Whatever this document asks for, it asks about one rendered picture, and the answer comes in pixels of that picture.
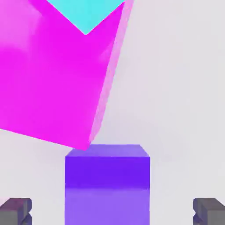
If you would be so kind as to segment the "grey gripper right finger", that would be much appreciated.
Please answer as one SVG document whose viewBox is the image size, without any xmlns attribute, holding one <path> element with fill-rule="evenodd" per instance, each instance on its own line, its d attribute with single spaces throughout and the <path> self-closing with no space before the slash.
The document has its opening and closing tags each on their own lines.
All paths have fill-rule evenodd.
<svg viewBox="0 0 225 225">
<path fill-rule="evenodd" d="M 195 198 L 193 210 L 193 225 L 225 225 L 225 206 L 216 198 Z"/>
</svg>

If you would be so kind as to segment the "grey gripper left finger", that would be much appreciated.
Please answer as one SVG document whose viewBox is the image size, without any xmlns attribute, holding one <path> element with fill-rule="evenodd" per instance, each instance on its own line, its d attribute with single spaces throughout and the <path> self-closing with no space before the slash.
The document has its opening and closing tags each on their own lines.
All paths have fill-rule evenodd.
<svg viewBox="0 0 225 225">
<path fill-rule="evenodd" d="M 9 198 L 0 206 L 0 225 L 32 225 L 32 200 Z"/>
</svg>

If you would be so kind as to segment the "small purple cube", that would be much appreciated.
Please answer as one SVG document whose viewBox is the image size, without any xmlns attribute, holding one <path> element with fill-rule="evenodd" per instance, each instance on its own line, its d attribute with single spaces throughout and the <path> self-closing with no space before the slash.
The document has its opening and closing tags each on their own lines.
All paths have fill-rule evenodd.
<svg viewBox="0 0 225 225">
<path fill-rule="evenodd" d="M 150 156 L 140 145 L 92 144 L 65 157 L 65 225 L 149 225 Z"/>
</svg>

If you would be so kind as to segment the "small cyan cube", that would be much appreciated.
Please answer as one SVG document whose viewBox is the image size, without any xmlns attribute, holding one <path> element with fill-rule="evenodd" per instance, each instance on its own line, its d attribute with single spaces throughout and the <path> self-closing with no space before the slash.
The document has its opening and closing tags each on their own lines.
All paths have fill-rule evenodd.
<svg viewBox="0 0 225 225">
<path fill-rule="evenodd" d="M 85 35 L 124 2 L 124 0 L 47 1 Z"/>
</svg>

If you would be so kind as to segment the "large magenta box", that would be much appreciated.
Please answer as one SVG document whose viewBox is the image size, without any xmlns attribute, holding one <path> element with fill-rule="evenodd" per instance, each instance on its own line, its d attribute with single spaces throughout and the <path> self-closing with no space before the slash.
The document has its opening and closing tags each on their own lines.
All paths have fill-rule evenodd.
<svg viewBox="0 0 225 225">
<path fill-rule="evenodd" d="M 0 129 L 86 150 L 99 131 L 134 0 L 83 34 L 49 0 L 0 0 Z"/>
</svg>

